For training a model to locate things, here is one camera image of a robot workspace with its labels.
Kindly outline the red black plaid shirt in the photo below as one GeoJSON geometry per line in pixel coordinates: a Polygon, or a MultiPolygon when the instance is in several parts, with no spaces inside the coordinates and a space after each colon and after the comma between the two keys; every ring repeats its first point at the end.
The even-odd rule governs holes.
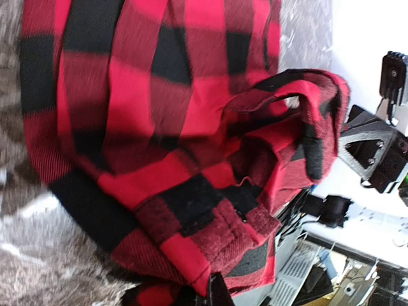
{"type": "Polygon", "coordinates": [[[124,305],[206,305],[275,282],[275,217],[338,155],[349,86],[279,72],[280,1],[25,1],[29,158],[144,277],[124,305]]]}

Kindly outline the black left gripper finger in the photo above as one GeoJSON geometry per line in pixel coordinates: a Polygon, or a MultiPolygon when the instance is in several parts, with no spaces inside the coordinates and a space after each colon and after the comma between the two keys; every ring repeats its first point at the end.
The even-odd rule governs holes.
{"type": "Polygon", "coordinates": [[[221,273],[213,273],[210,276],[205,300],[209,306],[235,305],[221,273]]]}

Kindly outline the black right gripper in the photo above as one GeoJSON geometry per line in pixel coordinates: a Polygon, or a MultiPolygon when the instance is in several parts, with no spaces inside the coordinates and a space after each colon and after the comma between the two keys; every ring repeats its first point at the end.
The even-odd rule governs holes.
{"type": "Polygon", "coordinates": [[[339,138],[339,158],[381,194],[407,194],[407,137],[354,105],[339,138]]]}

